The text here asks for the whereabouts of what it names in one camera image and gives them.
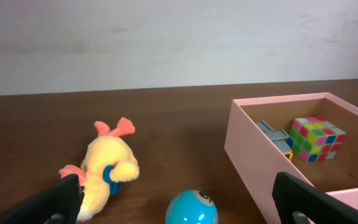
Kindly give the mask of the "blue ball toy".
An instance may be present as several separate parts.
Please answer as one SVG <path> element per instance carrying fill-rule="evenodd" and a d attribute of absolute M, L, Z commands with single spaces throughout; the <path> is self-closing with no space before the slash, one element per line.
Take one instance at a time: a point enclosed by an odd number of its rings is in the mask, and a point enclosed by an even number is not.
<path fill-rule="evenodd" d="M 199 190 L 185 190 L 168 204 L 165 224 L 218 224 L 218 211 L 212 198 Z"/>

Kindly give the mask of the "pink cardboard box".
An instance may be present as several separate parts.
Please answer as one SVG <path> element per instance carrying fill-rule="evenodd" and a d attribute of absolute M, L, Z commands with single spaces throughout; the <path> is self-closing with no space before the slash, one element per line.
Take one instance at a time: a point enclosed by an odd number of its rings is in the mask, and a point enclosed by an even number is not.
<path fill-rule="evenodd" d="M 311 116 L 346 132 L 334 159 L 305 162 L 295 155 L 288 160 L 256 125 L 263 119 L 289 132 L 294 119 Z M 358 107 L 331 93 L 233 100 L 224 148 L 267 223 L 280 223 L 272 190 L 281 171 L 358 209 Z"/>

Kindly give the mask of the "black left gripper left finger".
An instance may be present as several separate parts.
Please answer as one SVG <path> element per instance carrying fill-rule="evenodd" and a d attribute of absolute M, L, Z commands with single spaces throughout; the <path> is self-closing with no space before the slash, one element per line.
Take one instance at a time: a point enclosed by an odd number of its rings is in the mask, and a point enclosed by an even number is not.
<path fill-rule="evenodd" d="M 55 185 L 0 213 L 0 224 L 75 224 L 85 196 L 79 177 L 70 174 Z"/>

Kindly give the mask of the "yellow plush duck toy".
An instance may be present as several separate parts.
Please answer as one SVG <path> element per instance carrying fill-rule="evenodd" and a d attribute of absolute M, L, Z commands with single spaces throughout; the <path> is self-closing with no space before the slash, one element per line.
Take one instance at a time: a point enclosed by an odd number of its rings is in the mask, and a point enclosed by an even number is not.
<path fill-rule="evenodd" d="M 135 133 L 132 121 L 122 117 L 115 129 L 97 121 L 94 126 L 98 137 L 89 145 L 79 167 L 68 164 L 59 170 L 61 178 L 70 174 L 79 177 L 85 196 L 76 220 L 85 222 L 99 213 L 109 197 L 121 189 L 122 182 L 138 178 L 140 168 L 132 149 L 122 136 Z"/>

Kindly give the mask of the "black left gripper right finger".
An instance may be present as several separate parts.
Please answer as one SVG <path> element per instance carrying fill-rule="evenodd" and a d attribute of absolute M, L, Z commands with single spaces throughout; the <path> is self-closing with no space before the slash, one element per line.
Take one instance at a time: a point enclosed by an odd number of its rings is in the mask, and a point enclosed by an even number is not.
<path fill-rule="evenodd" d="M 287 173 L 279 172 L 272 197 L 282 224 L 358 224 L 358 210 Z"/>

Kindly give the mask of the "yellow grey toy truck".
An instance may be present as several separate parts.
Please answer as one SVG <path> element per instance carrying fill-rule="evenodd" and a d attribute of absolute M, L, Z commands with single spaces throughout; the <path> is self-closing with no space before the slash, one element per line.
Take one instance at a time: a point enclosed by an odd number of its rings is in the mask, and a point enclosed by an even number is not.
<path fill-rule="evenodd" d="M 288 145 L 287 140 L 289 135 L 283 129 L 274 130 L 266 121 L 260 120 L 256 122 L 259 129 L 276 145 L 276 147 L 284 154 L 284 156 L 291 161 L 293 157 L 293 151 Z"/>

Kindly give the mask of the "colourful puzzle cube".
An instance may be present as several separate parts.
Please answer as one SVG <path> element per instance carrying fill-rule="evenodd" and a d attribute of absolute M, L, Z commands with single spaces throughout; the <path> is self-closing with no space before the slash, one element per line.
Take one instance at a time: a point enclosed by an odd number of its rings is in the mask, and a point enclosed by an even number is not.
<path fill-rule="evenodd" d="M 323 117 L 296 118 L 287 144 L 305 162 L 334 159 L 347 133 Z"/>

